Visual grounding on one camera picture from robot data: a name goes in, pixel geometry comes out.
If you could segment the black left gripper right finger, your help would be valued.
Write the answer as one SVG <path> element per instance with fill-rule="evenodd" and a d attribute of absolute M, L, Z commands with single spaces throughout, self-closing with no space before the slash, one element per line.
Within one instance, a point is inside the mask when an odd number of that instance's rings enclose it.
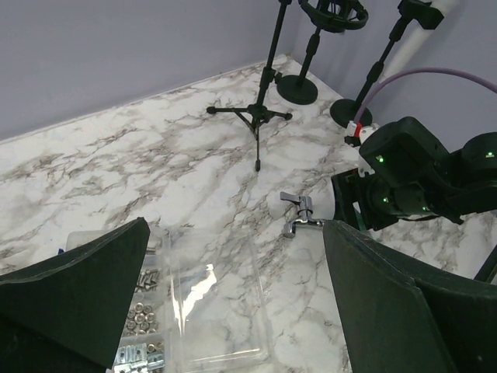
<path fill-rule="evenodd" d="M 466 278 L 341 221 L 323 239 L 354 372 L 494 372 L 496 257 Z"/>

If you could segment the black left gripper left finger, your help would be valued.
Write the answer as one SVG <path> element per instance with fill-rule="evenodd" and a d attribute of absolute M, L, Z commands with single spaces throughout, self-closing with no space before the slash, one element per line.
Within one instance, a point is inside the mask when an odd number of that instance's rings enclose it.
<path fill-rule="evenodd" d="M 113 366 L 150 228 L 137 218 L 1 276 L 3 372 L 105 372 Z"/>

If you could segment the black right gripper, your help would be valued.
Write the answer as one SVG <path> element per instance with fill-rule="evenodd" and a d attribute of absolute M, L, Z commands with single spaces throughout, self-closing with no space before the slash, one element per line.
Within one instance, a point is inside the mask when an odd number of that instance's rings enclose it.
<path fill-rule="evenodd" d="M 334 175 L 331 178 L 335 197 L 334 220 L 353 228 L 379 231 L 396 222 L 388 213 L 390 187 L 377 175 L 361 177 L 358 169 Z"/>

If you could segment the black tripod microphone stand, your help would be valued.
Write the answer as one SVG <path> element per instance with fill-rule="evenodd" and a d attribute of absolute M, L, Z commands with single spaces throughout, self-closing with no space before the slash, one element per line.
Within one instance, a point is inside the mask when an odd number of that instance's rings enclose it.
<path fill-rule="evenodd" d="M 256 101 L 247 107 L 228 107 L 220 108 L 215 106 L 209 106 L 206 108 L 206 112 L 210 115 L 216 113 L 234 113 L 239 117 L 246 125 L 246 127 L 252 132 L 256 141 L 256 159 L 255 159 L 255 171 L 258 173 L 261 169 L 261 159 L 260 159 L 260 128 L 263 124 L 268 124 L 274 117 L 283 118 L 284 120 L 290 120 L 293 115 L 289 112 L 277 112 L 274 110 L 269 110 L 264 104 L 269 85 L 272 82 L 278 82 L 282 75 L 273 68 L 273 62 L 276 56 L 276 49 L 280 40 L 280 34 L 283 27 L 284 17 L 287 12 L 287 8 L 292 3 L 291 0 L 279 0 L 280 7 L 276 18 L 276 25 L 273 31 L 273 37 L 270 44 L 269 54 L 266 59 L 266 64 L 263 67 L 261 79 L 259 81 L 259 91 L 256 97 Z"/>

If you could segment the black round-base microphone stand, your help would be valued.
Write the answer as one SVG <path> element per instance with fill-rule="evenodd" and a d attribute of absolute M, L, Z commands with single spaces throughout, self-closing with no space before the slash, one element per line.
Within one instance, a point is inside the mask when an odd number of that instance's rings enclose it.
<path fill-rule="evenodd" d="M 299 5 L 315 26 L 306 48 L 299 75 L 285 75 L 277 79 L 277 92 L 282 98 L 297 105 L 309 105 L 316 101 L 318 88 L 307 77 L 311 61 L 320 43 L 321 31 L 344 33 L 365 27 L 369 13 L 360 1 L 299 1 Z"/>

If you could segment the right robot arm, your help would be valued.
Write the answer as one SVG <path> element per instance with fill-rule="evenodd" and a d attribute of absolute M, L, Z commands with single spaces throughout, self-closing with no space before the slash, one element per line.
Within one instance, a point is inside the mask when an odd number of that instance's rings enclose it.
<path fill-rule="evenodd" d="M 414 117 L 382 127 L 349 122 L 345 142 L 359 152 L 356 168 L 331 178 L 334 218 L 379 231 L 400 220 L 446 218 L 496 209 L 496 134 L 480 134 L 449 152 Z"/>

